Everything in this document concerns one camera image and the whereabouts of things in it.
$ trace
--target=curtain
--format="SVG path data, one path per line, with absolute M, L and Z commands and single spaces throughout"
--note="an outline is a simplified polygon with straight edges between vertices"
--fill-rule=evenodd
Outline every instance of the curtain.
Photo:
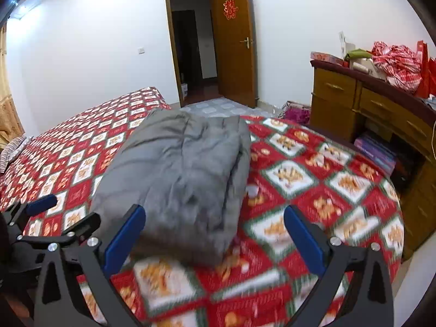
M 6 25 L 0 29 L 0 149 L 12 139 L 23 135 L 6 73 Z

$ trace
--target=gray folded blanket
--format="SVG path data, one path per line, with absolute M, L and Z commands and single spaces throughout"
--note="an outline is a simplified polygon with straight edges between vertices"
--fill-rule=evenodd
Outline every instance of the gray folded blanket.
M 91 211 L 102 220 L 96 234 L 139 204 L 147 222 L 134 254 L 220 263 L 236 234 L 250 143 L 238 116 L 151 112 L 117 152 L 93 196 Z

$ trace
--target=desk drawer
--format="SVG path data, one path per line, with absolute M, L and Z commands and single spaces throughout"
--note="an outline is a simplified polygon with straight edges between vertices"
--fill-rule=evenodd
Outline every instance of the desk drawer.
M 337 103 L 312 96 L 310 125 L 352 142 L 356 127 L 356 113 Z
M 431 151 L 432 129 L 413 113 L 386 97 L 362 89 L 359 110 L 369 117 L 382 121 L 388 127 L 415 145 L 420 151 Z
M 402 207 L 404 232 L 407 246 L 417 249 L 436 228 L 436 210 L 434 202 L 415 191 Z
M 318 97 L 352 109 L 356 91 L 356 80 L 323 69 L 315 69 L 313 93 Z
M 405 111 L 404 117 L 399 120 L 402 121 L 400 129 L 430 153 L 432 151 L 433 129 L 409 111 Z
M 436 167 L 430 161 L 426 161 L 423 165 L 417 188 L 425 198 L 436 203 Z
M 369 113 L 372 116 L 376 116 L 381 120 L 395 124 L 395 119 L 401 110 L 404 110 L 398 104 L 392 102 L 379 95 L 378 93 L 372 92 L 367 88 L 362 89 L 362 94 L 360 97 L 359 109 L 362 113 Z

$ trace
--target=door handle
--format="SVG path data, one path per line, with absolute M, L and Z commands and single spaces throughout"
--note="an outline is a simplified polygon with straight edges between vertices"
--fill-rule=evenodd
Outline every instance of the door handle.
M 380 107 L 381 109 L 384 109 L 385 111 L 392 112 L 392 111 L 391 111 L 387 106 L 385 106 L 383 103 L 376 102 L 376 101 L 373 101 L 373 100 L 371 100 L 371 103 L 372 103 L 372 104 L 375 104 L 377 107 Z
M 408 232 L 409 235 L 413 236 L 411 230 L 406 225 L 404 225 L 404 228 Z
M 326 82 L 326 86 L 330 87 L 332 90 L 345 91 L 342 87 L 339 87 L 338 85 L 330 84 L 328 82 Z
M 250 49 L 250 39 L 247 37 L 244 40 L 240 40 L 240 43 L 246 43 L 247 49 Z
M 415 124 L 413 124 L 413 123 L 410 122 L 410 121 L 407 121 L 407 124 L 409 124 L 413 129 L 415 129 L 415 130 L 416 130 L 419 134 L 421 134 L 424 138 L 427 137 L 426 133 L 424 133 L 424 132 L 420 129 L 420 127 L 416 126 Z
M 429 217 L 428 215 L 427 215 L 427 213 L 418 205 L 418 210 L 419 210 L 419 212 L 421 213 L 421 215 L 422 216 L 424 216 L 424 217 Z

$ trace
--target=red plaid fabric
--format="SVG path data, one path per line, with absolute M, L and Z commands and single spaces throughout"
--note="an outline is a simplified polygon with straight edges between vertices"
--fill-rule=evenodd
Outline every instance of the red plaid fabric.
M 405 45 L 388 47 L 384 42 L 374 42 L 373 61 L 387 74 L 387 80 L 408 93 L 415 93 L 421 83 L 421 63 L 415 52 Z

